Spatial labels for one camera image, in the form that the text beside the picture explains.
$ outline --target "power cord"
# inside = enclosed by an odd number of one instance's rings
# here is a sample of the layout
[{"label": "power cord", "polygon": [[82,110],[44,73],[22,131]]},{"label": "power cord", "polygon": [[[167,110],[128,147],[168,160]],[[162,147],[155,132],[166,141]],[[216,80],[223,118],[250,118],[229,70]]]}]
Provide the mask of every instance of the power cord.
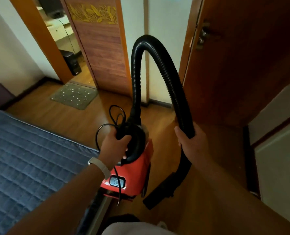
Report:
[{"label": "power cord", "polygon": [[[111,109],[112,109],[112,107],[117,107],[117,108],[119,108],[119,109],[122,111],[122,113],[120,113],[120,114],[117,115],[116,120],[114,120],[114,118],[113,118],[112,115],[111,115]],[[109,115],[110,115],[110,118],[111,118],[113,124],[110,124],[110,123],[103,124],[102,126],[100,126],[100,127],[97,129],[97,132],[96,132],[95,142],[96,142],[97,150],[98,150],[99,152],[100,152],[100,148],[99,148],[99,145],[98,145],[97,137],[98,137],[98,133],[99,133],[99,131],[102,129],[102,127],[104,127],[104,126],[113,126],[113,127],[116,128],[116,130],[118,130],[118,129],[119,129],[119,127],[118,127],[118,119],[119,119],[119,117],[120,117],[120,116],[123,117],[123,119],[122,119],[122,123],[125,123],[125,121],[126,121],[126,114],[125,114],[124,110],[123,110],[120,106],[117,106],[117,105],[111,105],[111,106],[109,107]],[[116,167],[114,167],[114,170],[115,170],[116,177],[117,177],[118,184],[119,184],[119,198],[118,198],[119,200],[118,200],[118,204],[117,204],[117,206],[118,206],[119,203],[120,203],[120,201],[121,201],[121,183],[120,183],[120,178],[119,178],[118,172],[117,172],[117,170],[116,170]]]},{"label": "power cord", "polygon": [[64,24],[62,23],[61,20],[59,20],[59,19],[56,19],[56,20],[57,20],[57,21],[60,21],[61,24],[62,24],[62,26],[64,27],[64,31],[66,32],[66,34],[67,34],[67,36],[68,36],[68,38],[69,38],[69,41],[70,41],[70,44],[71,44],[71,46],[72,46],[73,52],[74,52],[74,54],[76,54],[76,53],[75,53],[75,50],[74,50],[74,47],[73,47],[73,44],[72,44],[72,42],[71,42],[70,36],[68,35],[68,32],[67,32],[67,30],[66,30]]}]

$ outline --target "red vacuum cleaner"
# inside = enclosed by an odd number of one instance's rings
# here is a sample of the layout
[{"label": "red vacuum cleaner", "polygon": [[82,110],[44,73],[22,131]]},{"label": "red vacuum cleaner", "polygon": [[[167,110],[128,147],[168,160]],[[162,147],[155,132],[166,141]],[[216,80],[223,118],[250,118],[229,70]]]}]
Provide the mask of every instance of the red vacuum cleaner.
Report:
[{"label": "red vacuum cleaner", "polygon": [[[192,138],[195,135],[190,109],[178,72],[169,53],[155,37],[151,35],[139,37],[133,46],[131,57],[133,104],[130,116],[126,119],[124,110],[119,106],[112,105],[109,108],[109,114],[113,124],[104,124],[96,132],[96,145],[98,150],[100,149],[97,142],[97,135],[99,130],[104,126],[111,125],[115,127],[117,129],[117,139],[121,139],[125,135],[132,136],[126,152],[127,158],[122,159],[111,171],[111,176],[101,184],[101,187],[108,190],[105,195],[117,198],[118,204],[122,199],[133,200],[139,194],[145,197],[150,174],[153,144],[148,137],[146,128],[141,123],[141,60],[145,50],[153,57],[166,83],[178,118],[179,127],[188,138]],[[118,107],[122,111],[116,120],[111,115],[111,109],[113,107]],[[152,209],[163,198],[173,197],[175,189],[180,186],[189,172],[190,167],[191,163],[182,150],[178,169],[176,172],[171,173],[143,200],[145,206],[148,209]]]}]

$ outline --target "hand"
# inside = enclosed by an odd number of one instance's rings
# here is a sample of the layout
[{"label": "hand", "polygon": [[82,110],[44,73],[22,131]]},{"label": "hand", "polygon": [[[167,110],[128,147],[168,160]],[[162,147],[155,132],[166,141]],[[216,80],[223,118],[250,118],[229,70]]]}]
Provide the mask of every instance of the hand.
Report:
[{"label": "hand", "polygon": [[174,131],[178,137],[179,146],[182,146],[186,157],[195,168],[199,169],[201,166],[205,166],[205,163],[212,162],[212,158],[206,134],[195,122],[193,125],[195,136],[191,139],[178,126],[174,128]]},{"label": "hand", "polygon": [[112,170],[122,158],[126,158],[125,152],[127,151],[127,144],[132,138],[130,135],[126,135],[122,139],[117,140],[116,133],[117,130],[114,127],[111,128],[110,133],[101,145],[98,157],[109,170]]}]

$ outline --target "wooden floor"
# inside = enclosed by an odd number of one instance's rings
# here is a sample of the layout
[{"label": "wooden floor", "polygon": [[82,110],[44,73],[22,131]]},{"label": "wooden floor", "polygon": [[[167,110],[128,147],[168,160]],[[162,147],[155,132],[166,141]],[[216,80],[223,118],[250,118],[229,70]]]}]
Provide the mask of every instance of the wooden floor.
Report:
[{"label": "wooden floor", "polygon": [[[46,82],[7,111],[26,122],[91,147],[95,147],[97,128],[110,121],[110,105],[117,104],[129,114],[129,98],[105,91],[99,91],[85,110],[51,101],[49,96],[60,87]],[[147,126],[154,145],[147,192],[151,192],[178,166],[180,148],[174,134],[174,116],[173,110],[161,106],[142,108],[142,123]],[[241,129],[206,125],[202,128],[208,135],[214,158],[245,186]],[[103,129],[100,133],[100,143],[107,132],[108,129]],[[231,234],[228,222],[219,211],[210,189],[192,168],[174,197],[164,199],[152,210],[149,211],[142,198],[137,196],[133,202],[122,201],[118,207],[112,203],[106,216],[131,213],[141,221],[153,224],[164,221],[169,230],[178,234]]]},{"label": "wooden floor", "polygon": [[94,83],[94,80],[92,78],[92,75],[89,72],[88,66],[84,60],[84,57],[79,57],[78,62],[80,64],[80,67],[82,69],[82,72],[78,75],[76,75],[70,82],[80,84],[83,86],[96,88],[96,85]]}]

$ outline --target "forearm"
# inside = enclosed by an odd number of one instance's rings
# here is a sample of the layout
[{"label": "forearm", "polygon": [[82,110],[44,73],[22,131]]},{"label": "forearm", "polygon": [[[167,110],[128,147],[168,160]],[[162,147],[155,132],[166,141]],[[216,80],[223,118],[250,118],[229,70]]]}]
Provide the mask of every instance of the forearm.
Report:
[{"label": "forearm", "polygon": [[217,163],[204,163],[198,170],[240,234],[290,234],[290,222],[251,195]]},{"label": "forearm", "polygon": [[91,164],[14,225],[7,234],[71,234],[103,179],[102,171]]}]

